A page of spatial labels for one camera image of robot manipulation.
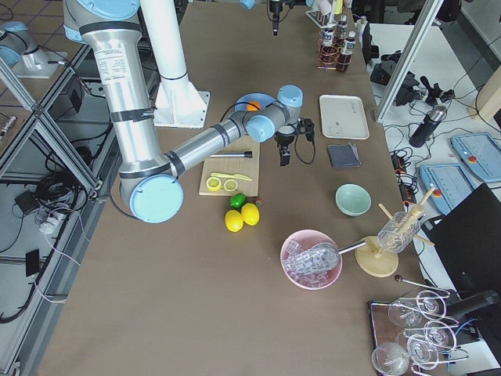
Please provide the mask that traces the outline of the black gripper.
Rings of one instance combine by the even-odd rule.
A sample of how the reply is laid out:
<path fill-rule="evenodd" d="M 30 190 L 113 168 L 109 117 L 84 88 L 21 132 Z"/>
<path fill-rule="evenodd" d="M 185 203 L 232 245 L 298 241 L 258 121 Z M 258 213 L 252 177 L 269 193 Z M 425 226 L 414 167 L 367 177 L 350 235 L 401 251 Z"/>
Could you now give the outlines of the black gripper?
<path fill-rule="evenodd" d="M 293 125 L 286 125 L 277 131 L 274 140 L 279 148 L 279 165 L 287 166 L 290 163 L 289 145 L 300 135 L 315 144 L 314 123 L 309 118 L 300 118 Z"/>
<path fill-rule="evenodd" d="M 279 32 L 279 15 L 283 11 L 285 6 L 290 9 L 294 7 L 294 0 L 268 0 L 268 9 L 272 14 L 272 34 L 274 36 L 278 35 Z"/>

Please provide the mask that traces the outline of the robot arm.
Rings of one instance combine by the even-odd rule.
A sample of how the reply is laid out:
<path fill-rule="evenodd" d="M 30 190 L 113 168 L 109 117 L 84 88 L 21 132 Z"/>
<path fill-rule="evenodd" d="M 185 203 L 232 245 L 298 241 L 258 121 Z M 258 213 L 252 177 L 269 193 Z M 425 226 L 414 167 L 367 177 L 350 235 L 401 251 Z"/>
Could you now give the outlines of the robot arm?
<path fill-rule="evenodd" d="M 163 152 L 158 126 L 204 123 L 206 101 L 190 82 L 171 1 L 66 1 L 69 39 L 92 48 L 122 164 L 120 192 L 132 214 L 148 223 L 177 214 L 185 171 L 242 136 L 262 143 L 299 122 L 303 93 L 296 85 L 256 111 L 238 111 Z"/>
<path fill-rule="evenodd" d="M 255 0 L 239 0 L 239 4 L 247 10 L 257 5 Z M 277 36 L 280 24 L 287 18 L 294 8 L 294 0 L 266 0 L 265 13 L 272 25 L 272 35 Z"/>

